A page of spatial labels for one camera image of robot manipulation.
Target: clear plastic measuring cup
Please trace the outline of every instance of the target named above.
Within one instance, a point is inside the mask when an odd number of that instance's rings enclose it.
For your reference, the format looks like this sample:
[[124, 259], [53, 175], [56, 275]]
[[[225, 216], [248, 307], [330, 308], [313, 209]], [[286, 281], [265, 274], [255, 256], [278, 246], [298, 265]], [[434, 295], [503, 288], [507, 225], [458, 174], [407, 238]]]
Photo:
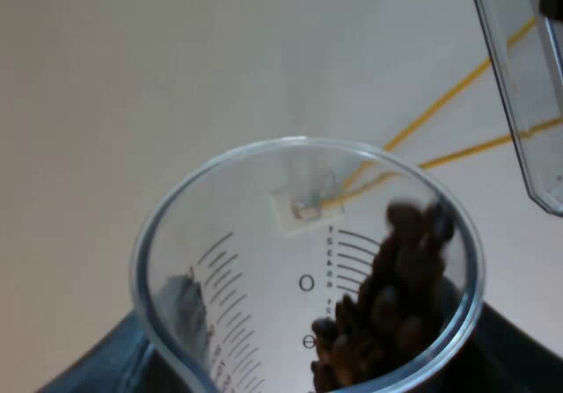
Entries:
[[[351, 174], [356, 180], [346, 183]], [[144, 330], [194, 392], [313, 391], [311, 322], [333, 316], [343, 294], [356, 297], [388, 232], [385, 209], [397, 198], [450, 205], [457, 230], [445, 275], [458, 295], [425, 352], [344, 390], [400, 392], [419, 385], [476, 324], [481, 246], [450, 193], [368, 145], [258, 142], [189, 175], [158, 206], [135, 247], [132, 289]]]

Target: measurement marking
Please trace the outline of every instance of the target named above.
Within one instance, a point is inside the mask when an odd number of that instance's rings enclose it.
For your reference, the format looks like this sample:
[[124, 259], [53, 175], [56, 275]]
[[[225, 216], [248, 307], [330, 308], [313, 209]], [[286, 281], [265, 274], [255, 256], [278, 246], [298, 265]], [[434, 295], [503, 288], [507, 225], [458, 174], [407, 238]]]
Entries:
[[219, 279], [215, 280], [215, 283], [213, 284], [213, 287], [214, 287], [215, 289], [217, 289], [217, 286], [219, 286], [219, 283], [221, 283], [221, 282], [225, 279], [225, 277], [227, 277], [227, 276], [230, 274], [231, 271], [232, 271], [231, 269], [227, 270], [225, 273], [223, 273], [223, 274], [221, 275], [221, 277], [220, 277]]
[[[243, 378], [241, 378], [241, 379], [238, 381], [237, 387], [240, 385], [241, 382], [243, 382], [243, 381], [246, 379], [246, 377], [248, 377], [248, 375], [252, 374], [252, 371], [254, 371], [256, 368], [258, 368], [260, 365], [262, 365], [261, 362], [256, 362], [256, 364], [254, 364], [254, 365], [246, 372], [245, 376], [244, 376]], [[254, 377], [254, 378], [252, 379], [252, 381], [248, 383], [248, 385], [245, 387], [245, 389], [248, 389], [248, 388], [250, 387], [250, 385], [251, 385], [253, 382], [256, 381], [257, 378], [258, 378], [258, 377]]]
[[256, 351], [258, 351], [258, 347], [255, 347], [249, 353], [247, 353], [246, 356], [237, 364], [235, 369], [232, 370], [232, 372], [234, 373], [235, 371], [237, 371], [237, 369], [243, 364], [243, 362], [245, 362], [248, 358], [250, 358], [250, 355], [252, 355]]
[[348, 281], [352, 281], [353, 283], [357, 283], [358, 285], [361, 285], [362, 283], [356, 279], [352, 279], [351, 277], [346, 277], [346, 276], [340, 276], [339, 274], [336, 275], [337, 279], [343, 279], [343, 280], [348, 280]]
[[265, 381], [265, 379], [260, 380], [258, 382], [258, 384], [256, 384], [254, 387], [252, 387], [248, 393], [252, 393], [253, 391], [255, 391], [258, 388], [258, 386], [260, 386], [264, 381]]
[[246, 369], [248, 368], [248, 366], [249, 366], [250, 364], [252, 364], [253, 362], [254, 362], [254, 360], [249, 360], [248, 362], [246, 362], [246, 363], [244, 364], [244, 366], [243, 366], [242, 368], [240, 368], [240, 372], [242, 373], [244, 370], [246, 370]]
[[207, 286], [209, 284], [209, 282], [211, 281], [211, 279], [213, 279], [213, 277], [219, 273], [221, 270], [224, 269], [224, 267], [226, 265], [228, 265], [233, 259], [235, 259], [236, 257], [238, 257], [238, 254], [233, 255], [231, 258], [229, 258], [227, 261], [225, 261], [224, 263], [222, 263], [220, 266], [218, 266], [214, 272], [212, 272], [212, 274], [208, 277], [207, 280], [205, 280], [205, 283], [203, 283], [204, 286]]
[[226, 309], [224, 311], [224, 313], [221, 314], [221, 316], [219, 317], [219, 319], [217, 320], [217, 324], [221, 323], [221, 320], [224, 319], [224, 317], [229, 313], [229, 311], [231, 311], [233, 308], [235, 308], [243, 299], [246, 298], [246, 294], [242, 295], [240, 298], [238, 298], [236, 301], [234, 301], [228, 309]]
[[256, 380], [258, 380], [258, 377], [252, 378], [252, 379], [250, 380], [250, 382], [245, 385], [245, 389], [248, 389], [248, 388], [251, 386], [251, 384], [252, 384], [253, 382], [255, 382]]
[[234, 333], [235, 330], [236, 330], [238, 327], [240, 327], [245, 321], [248, 321], [249, 318], [250, 318], [250, 315], [248, 315], [248, 317], [245, 317], [244, 320], [239, 321], [238, 324], [235, 325], [235, 326], [232, 328], [231, 331], [229, 331], [229, 334], [227, 334], [227, 336], [225, 336], [225, 338], [223, 339], [223, 343], [225, 343], [225, 342], [227, 341], [227, 339], [230, 337], [230, 335], [231, 335], [232, 333]]
[[221, 287], [219, 290], [217, 290], [217, 293], [213, 295], [213, 298], [211, 298], [211, 301], [209, 301], [209, 304], [213, 303], [213, 301], [215, 299], [217, 299], [217, 296], [219, 296], [233, 281], [235, 281], [236, 279], [238, 279], [242, 275], [243, 275], [242, 273], [237, 274], [232, 279], [230, 279], [227, 283], [225, 283], [223, 287]]
[[368, 277], [368, 276], [369, 276], [369, 274], [367, 274], [367, 273], [365, 273], [365, 272], [362, 272], [362, 271], [358, 270], [357, 268], [348, 267], [348, 266], [343, 266], [342, 264], [337, 264], [336, 266], [337, 266], [338, 268], [343, 268], [344, 270], [350, 270], [351, 272], [359, 273], [359, 274], [361, 274], [361, 275], [363, 275], [363, 276], [365, 276], [365, 277]]
[[347, 292], [351, 292], [351, 293], [353, 293], [353, 294], [357, 294], [357, 293], [358, 293], [357, 290], [353, 290], [353, 289], [351, 289], [351, 288], [349, 288], [349, 287], [345, 287], [345, 286], [341, 286], [341, 285], [337, 285], [336, 287], [337, 287], [338, 289], [346, 290]]
[[232, 324], [233, 321], [235, 321], [237, 318], [239, 318], [241, 314], [242, 314], [242, 312], [240, 312], [240, 311], [237, 314], [235, 314], [235, 316], [231, 320], [229, 320], [229, 322], [227, 323], [227, 327], [229, 327]]
[[230, 237], [232, 237], [232, 233], [233, 233], [233, 232], [228, 233], [227, 235], [225, 235], [224, 237], [222, 237], [221, 239], [219, 239], [215, 245], [213, 245], [211, 248], [209, 248], [209, 249], [205, 252], [205, 254], [203, 254], [203, 256], [198, 260], [197, 265], [199, 266], [199, 265], [203, 262], [203, 260], [204, 260], [217, 246], [219, 246], [219, 245], [222, 244], [224, 241], [226, 241], [227, 239], [229, 239]]
[[231, 344], [235, 343], [238, 337], [246, 331], [246, 327], [243, 327], [243, 330], [239, 331], [234, 338], [230, 341]]
[[367, 261], [364, 261], [363, 259], [359, 259], [359, 258], [357, 258], [357, 257], [353, 257], [353, 256], [351, 256], [351, 255], [340, 254], [340, 253], [338, 253], [338, 254], [336, 254], [336, 255], [338, 255], [339, 257], [352, 259], [353, 261], [356, 261], [356, 262], [358, 262], [358, 263], [365, 264], [366, 266], [371, 266], [371, 263], [369, 263], [369, 262], [367, 262]]
[[227, 251], [223, 251], [219, 255], [217, 255], [215, 259], [209, 263], [208, 268], [211, 268], [217, 261], [219, 261], [222, 257], [224, 257], [226, 253]]
[[346, 242], [338, 242], [338, 245], [346, 246], [346, 247], [348, 247], [348, 248], [353, 248], [353, 249], [358, 250], [358, 251], [361, 251], [361, 252], [366, 252], [366, 253], [368, 253], [368, 254], [369, 254], [370, 256], [372, 256], [372, 257], [375, 257], [375, 256], [376, 256], [375, 252], [372, 252], [372, 251], [370, 251], [370, 250], [366, 250], [365, 248], [361, 248], [361, 247], [359, 247], [359, 246], [357, 246], [357, 245], [347, 244]]
[[377, 246], [381, 245], [380, 242], [374, 241], [370, 237], [365, 237], [364, 235], [360, 235], [359, 233], [354, 233], [354, 232], [351, 232], [349, 230], [339, 230], [338, 233], [341, 233], [342, 235], [350, 235], [351, 237], [359, 237], [360, 239], [363, 239], [364, 241], [371, 242], [371, 243], [373, 243]]
[[235, 294], [235, 292], [237, 292], [237, 290], [232, 289], [230, 293], [219, 302], [219, 306], [222, 307], [229, 300], [229, 298]]
[[242, 354], [242, 352], [248, 349], [248, 346], [250, 346], [250, 343], [247, 343], [245, 347], [243, 347], [240, 351], [237, 352], [237, 354], [235, 355], [235, 359], [238, 358]]
[[250, 338], [253, 334], [254, 334], [254, 330], [250, 331], [248, 334], [246, 334], [246, 336], [244, 336], [242, 339], [240, 339], [240, 340], [238, 341], [238, 343], [235, 345], [235, 347], [233, 347], [233, 348], [230, 350], [229, 354], [227, 355], [227, 358], [230, 358], [230, 356], [232, 355], [232, 353], [235, 352], [235, 351], [237, 350], [237, 348], [238, 348], [239, 346], [241, 346], [241, 345], [243, 344], [243, 342], [244, 342], [245, 340], [247, 340], [248, 338]]

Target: coffee bean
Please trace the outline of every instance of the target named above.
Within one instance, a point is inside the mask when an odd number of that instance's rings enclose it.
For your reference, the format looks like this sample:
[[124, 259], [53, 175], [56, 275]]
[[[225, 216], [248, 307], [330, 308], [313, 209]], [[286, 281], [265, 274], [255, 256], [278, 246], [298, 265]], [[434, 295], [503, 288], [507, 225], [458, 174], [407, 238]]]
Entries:
[[408, 202], [393, 202], [387, 207], [387, 220], [398, 233], [413, 235], [421, 230], [422, 213]]
[[434, 326], [419, 316], [405, 319], [397, 333], [397, 349], [411, 360], [423, 352], [436, 337]]
[[454, 236], [454, 222], [447, 206], [441, 202], [431, 204], [422, 216], [424, 229], [431, 238], [447, 242]]
[[336, 326], [340, 333], [357, 333], [360, 330], [362, 319], [350, 295], [344, 295], [342, 301], [336, 302], [334, 313]]
[[333, 368], [330, 365], [313, 361], [311, 371], [313, 372], [313, 385], [317, 393], [325, 393], [342, 387], [336, 380]]
[[416, 247], [402, 246], [395, 261], [395, 277], [410, 294], [442, 277], [445, 264], [434, 245], [422, 239]]
[[388, 283], [393, 275], [393, 267], [399, 246], [398, 236], [395, 233], [391, 233], [381, 243], [379, 253], [373, 259], [371, 273], [373, 278], [380, 281], [382, 285]]
[[379, 283], [376, 283], [373, 276], [368, 276], [360, 285], [358, 290], [358, 310], [364, 318], [368, 318], [371, 313], [371, 305], [376, 298]]
[[322, 336], [331, 341], [334, 341], [338, 336], [336, 323], [329, 317], [316, 319], [311, 324], [311, 329], [317, 336]]
[[336, 303], [335, 321], [320, 318], [311, 325], [319, 358], [311, 363], [317, 392], [398, 368], [423, 352], [445, 324], [441, 252], [453, 236], [451, 212], [442, 203], [422, 213], [395, 201], [387, 207], [387, 220], [392, 232], [360, 285], [357, 303], [344, 295]]
[[384, 287], [377, 294], [371, 310], [371, 327], [379, 335], [394, 337], [401, 324], [400, 303], [397, 289]]

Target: yellow wire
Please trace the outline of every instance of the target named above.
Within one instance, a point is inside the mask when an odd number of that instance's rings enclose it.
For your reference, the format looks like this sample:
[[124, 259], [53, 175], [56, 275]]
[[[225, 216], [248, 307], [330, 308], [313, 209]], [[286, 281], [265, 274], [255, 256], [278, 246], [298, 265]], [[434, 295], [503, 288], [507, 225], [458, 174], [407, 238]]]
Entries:
[[[522, 28], [508, 37], [507, 46], [512, 47], [519, 41], [526, 33], [535, 25], [535, 19], [532, 18], [524, 24]], [[384, 145], [384, 149], [391, 151], [402, 143], [410, 134], [418, 129], [424, 122], [430, 119], [440, 108], [453, 99], [459, 92], [467, 88], [478, 76], [480, 76], [491, 65], [491, 60], [484, 60], [477, 68], [471, 71], [459, 83], [450, 88], [446, 93], [437, 99], [423, 114], [421, 114], [415, 121], [410, 123], [405, 129], [399, 132], [392, 140]], [[358, 168], [350, 173], [342, 183], [341, 190], [347, 191], [348, 188], [370, 167], [373, 162], [365, 161], [358, 166]]]
[[[546, 129], [549, 129], [550, 127], [555, 127], [556, 125], [559, 125], [561, 123], [563, 123], [563, 120], [561, 118], [555, 118], [555, 119], [547, 120], [546, 122], [542, 122], [542, 123], [532, 127], [530, 131], [521, 132], [520, 136], [522, 138], [530, 138], [538, 132], [545, 131]], [[427, 162], [419, 164], [419, 167], [421, 169], [424, 169], [424, 170], [431, 169], [433, 167], [440, 166], [442, 164], [446, 164], [448, 162], [452, 162], [452, 161], [458, 160], [460, 158], [464, 158], [464, 157], [467, 157], [467, 156], [472, 156], [474, 154], [478, 154], [478, 153], [483, 152], [487, 149], [492, 149], [492, 148], [497, 147], [497, 146], [499, 146], [499, 145], [501, 145], [505, 142], [509, 142], [510, 140], [512, 140], [511, 135], [499, 136], [498, 138], [494, 138], [491, 141], [483, 142], [481, 144], [474, 145], [474, 146], [469, 147], [467, 149], [461, 149], [459, 151], [449, 153], [446, 156], [433, 158], [432, 160], [428, 160]], [[341, 206], [343, 203], [345, 203], [349, 200], [352, 200], [353, 198], [359, 197], [360, 195], [363, 195], [366, 192], [372, 190], [374, 187], [382, 184], [385, 180], [387, 180], [391, 176], [398, 176], [398, 173], [395, 173], [395, 172], [392, 172], [392, 171], [384, 172], [381, 175], [377, 176], [376, 178], [373, 178], [370, 182], [363, 184], [358, 189], [354, 189], [353, 191], [350, 191], [348, 193], [344, 193], [344, 194], [339, 195], [337, 197], [331, 198], [330, 200], [323, 201], [322, 208], [327, 209], [327, 208]]]

